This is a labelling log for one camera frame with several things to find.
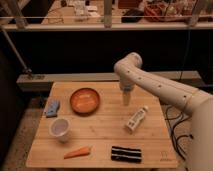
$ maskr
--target paper cup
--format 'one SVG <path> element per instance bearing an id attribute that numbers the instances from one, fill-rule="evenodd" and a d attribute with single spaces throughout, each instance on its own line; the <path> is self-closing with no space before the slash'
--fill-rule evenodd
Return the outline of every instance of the paper cup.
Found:
<path id="1" fill-rule="evenodd" d="M 60 142 L 67 142 L 70 138 L 70 123 L 67 119 L 57 118 L 49 127 L 49 133 Z"/>

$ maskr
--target wooden table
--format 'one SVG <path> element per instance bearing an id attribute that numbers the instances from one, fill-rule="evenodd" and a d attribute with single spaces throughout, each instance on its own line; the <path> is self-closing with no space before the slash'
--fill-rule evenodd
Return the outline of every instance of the wooden table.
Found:
<path id="1" fill-rule="evenodd" d="M 100 94 L 101 103 L 92 115 L 76 115 L 69 103 L 71 94 L 90 87 Z M 60 143 L 48 133 L 55 118 L 42 116 L 30 149 L 27 167 L 33 168 L 176 168 L 177 159 L 171 144 L 158 98 L 139 87 L 131 93 L 129 105 L 123 104 L 118 82 L 56 82 L 48 100 L 60 100 L 58 117 L 71 122 L 71 140 Z M 124 124 L 140 107 L 149 106 L 149 112 L 133 134 Z M 63 159 L 65 153 L 82 146 L 91 146 L 91 154 Z M 140 164 L 111 160 L 111 147 L 140 148 Z"/>

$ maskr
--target floor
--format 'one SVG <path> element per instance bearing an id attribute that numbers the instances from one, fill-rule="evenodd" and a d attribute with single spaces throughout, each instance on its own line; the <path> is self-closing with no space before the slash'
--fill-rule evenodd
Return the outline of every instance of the floor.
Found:
<path id="1" fill-rule="evenodd" d="M 162 105 L 162 110 L 164 113 L 167 107 L 168 105 Z M 38 100 L 32 99 L 17 129 L 16 135 L 11 144 L 11 148 L 3 164 L 2 171 L 48 171 L 48 169 L 31 169 L 25 167 L 27 154 L 31 147 L 33 137 L 35 136 L 42 111 L 43 109 L 39 107 Z M 179 113 L 180 111 L 177 109 L 171 108 L 168 112 L 168 117 L 175 117 L 179 115 Z M 189 127 L 190 121 L 181 123 L 176 128 L 175 133 L 177 135 L 186 134 L 189 131 Z M 184 150 L 186 150 L 187 140 L 183 138 L 183 140 L 180 141 L 180 145 Z M 178 156 L 178 154 L 177 158 L 179 160 L 179 167 L 177 169 L 158 169 L 158 171 L 185 171 L 184 161 Z"/>

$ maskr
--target cable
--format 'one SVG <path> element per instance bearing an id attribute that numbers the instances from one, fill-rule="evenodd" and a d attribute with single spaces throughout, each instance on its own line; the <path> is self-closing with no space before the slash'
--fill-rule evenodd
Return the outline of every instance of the cable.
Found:
<path id="1" fill-rule="evenodd" d="M 185 67 L 185 64 L 186 64 L 186 59 L 187 59 L 188 54 L 189 54 L 190 44 L 191 44 L 191 30 L 188 29 L 188 37 L 187 37 L 187 43 L 186 43 L 186 50 L 185 50 L 185 53 L 184 53 L 184 56 L 183 56 L 183 62 L 182 62 L 182 66 L 181 66 L 181 73 L 180 73 L 180 77 L 179 77 L 179 80 L 178 80 L 179 82 L 181 82 L 181 80 L 182 80 L 183 70 L 184 70 L 184 67 Z"/>
<path id="2" fill-rule="evenodd" d="M 188 120 L 191 116 L 187 117 L 184 119 L 184 113 L 181 112 L 177 117 L 174 117 L 174 118 L 169 118 L 168 117 L 168 111 L 172 108 L 172 106 L 169 106 L 167 107 L 166 109 L 166 112 L 165 112 L 165 115 L 166 115 L 166 120 L 168 122 L 168 125 L 169 125 L 169 128 L 170 128 L 170 137 L 172 139 L 172 144 L 173 144 L 173 147 L 175 149 L 175 151 L 178 153 L 178 155 L 183 159 L 185 160 L 185 155 L 186 155 L 186 152 L 183 150 L 183 148 L 180 146 L 179 144 L 179 140 L 183 137 L 189 137 L 188 135 L 180 135 L 178 137 L 175 136 L 175 128 L 183 123 L 184 121 Z M 175 124 L 173 126 L 171 126 L 171 123 L 170 123 L 170 120 L 173 120 L 173 119 L 178 119 Z"/>
<path id="3" fill-rule="evenodd" d="M 189 135 L 186 135 L 186 134 L 184 134 L 184 135 L 180 135 L 180 136 L 178 136 L 177 137 L 177 146 L 180 148 L 180 150 L 186 155 L 186 152 L 183 150 L 183 148 L 179 145 L 179 141 L 180 141 L 180 139 L 182 139 L 182 138 L 189 138 Z"/>

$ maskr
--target table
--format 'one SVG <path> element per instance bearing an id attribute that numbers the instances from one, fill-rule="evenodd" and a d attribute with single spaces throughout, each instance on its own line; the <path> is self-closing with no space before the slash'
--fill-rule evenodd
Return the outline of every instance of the table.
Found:
<path id="1" fill-rule="evenodd" d="M 71 94 L 79 89 L 95 89 L 101 98 L 99 108 L 90 116 L 75 114 L 69 103 Z M 58 117 L 71 122 L 71 140 L 60 143 L 48 133 L 55 118 L 41 117 L 38 130 L 28 154 L 26 166 L 33 168 L 176 168 L 177 159 L 169 137 L 158 98 L 135 86 L 129 105 L 123 104 L 118 82 L 56 82 L 49 100 L 60 100 Z M 140 107 L 149 112 L 133 134 L 124 124 Z M 64 154 L 83 146 L 91 146 L 91 154 L 63 159 Z M 141 163 L 111 160 L 111 147 L 140 148 Z"/>
<path id="2" fill-rule="evenodd" d="M 112 5 L 112 23 L 121 23 L 121 16 L 129 9 L 119 9 L 118 1 Z M 97 24 L 103 23 L 104 18 L 104 1 L 91 0 L 90 5 L 97 6 L 100 17 L 88 17 L 88 20 L 76 21 L 74 8 L 71 6 L 61 7 L 60 1 L 55 0 L 41 24 Z M 139 23 L 149 23 L 141 19 Z"/>

